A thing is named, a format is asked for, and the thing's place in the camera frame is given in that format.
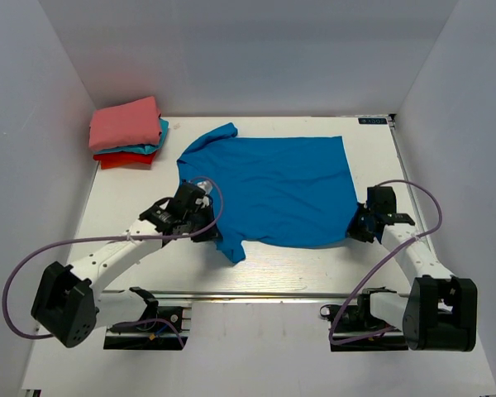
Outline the blue t shirt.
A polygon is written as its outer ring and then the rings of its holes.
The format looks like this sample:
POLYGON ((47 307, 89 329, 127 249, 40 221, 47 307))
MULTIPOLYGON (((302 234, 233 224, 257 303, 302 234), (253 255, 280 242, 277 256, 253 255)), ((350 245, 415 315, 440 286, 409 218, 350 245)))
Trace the blue t shirt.
POLYGON ((338 243, 355 215, 344 142, 330 137, 240 137, 233 123, 200 136, 177 160, 179 178, 213 180, 213 207, 232 263, 244 241, 316 248, 338 243))

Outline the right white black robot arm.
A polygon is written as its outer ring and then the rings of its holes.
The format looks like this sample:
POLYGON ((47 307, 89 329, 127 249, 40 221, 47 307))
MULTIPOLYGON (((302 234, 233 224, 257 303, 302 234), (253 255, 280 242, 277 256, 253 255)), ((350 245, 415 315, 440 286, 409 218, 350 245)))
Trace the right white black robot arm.
POLYGON ((478 290, 474 281, 447 269, 423 242, 425 232, 397 210, 390 181, 367 189, 347 229, 359 242, 378 242, 388 254, 352 290, 359 300, 358 323, 374 330, 382 323, 402 332, 414 351, 470 352, 476 343, 478 290), (408 297, 365 283, 384 264, 395 260, 411 290, 408 297))

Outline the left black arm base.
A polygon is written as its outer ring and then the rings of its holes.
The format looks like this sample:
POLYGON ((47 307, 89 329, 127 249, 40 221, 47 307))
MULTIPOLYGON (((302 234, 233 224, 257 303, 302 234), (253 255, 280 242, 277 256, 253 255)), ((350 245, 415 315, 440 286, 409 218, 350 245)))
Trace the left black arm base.
POLYGON ((146 323, 134 325, 115 325, 107 332, 116 334, 143 334, 147 337, 155 334, 157 337, 181 337, 189 335, 192 309, 190 306, 159 306, 156 314, 146 323))

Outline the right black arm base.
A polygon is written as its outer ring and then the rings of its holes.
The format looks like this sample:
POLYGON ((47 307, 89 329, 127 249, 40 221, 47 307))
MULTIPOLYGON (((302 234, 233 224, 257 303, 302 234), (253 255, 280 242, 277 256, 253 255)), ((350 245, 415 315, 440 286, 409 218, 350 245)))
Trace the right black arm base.
POLYGON ((370 313, 370 297, 372 294, 398 294, 385 287, 363 289, 356 297, 354 304, 349 304, 336 325, 335 332, 375 332, 382 335, 386 332, 397 331, 384 320, 375 318, 370 313))

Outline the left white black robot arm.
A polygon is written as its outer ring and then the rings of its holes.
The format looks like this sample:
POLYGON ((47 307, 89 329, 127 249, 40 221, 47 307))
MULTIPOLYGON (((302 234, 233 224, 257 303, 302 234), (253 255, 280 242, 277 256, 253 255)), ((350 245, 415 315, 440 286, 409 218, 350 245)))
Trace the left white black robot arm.
POLYGON ((161 317, 157 298, 140 287, 106 288, 120 275, 171 241, 216 242, 222 235, 213 208, 217 184, 204 177, 185 181, 172 197, 152 204, 121 235, 101 237, 103 246, 68 265, 48 265, 31 315, 65 347, 76 347, 96 328, 149 330, 159 324, 178 337, 180 327, 161 317))

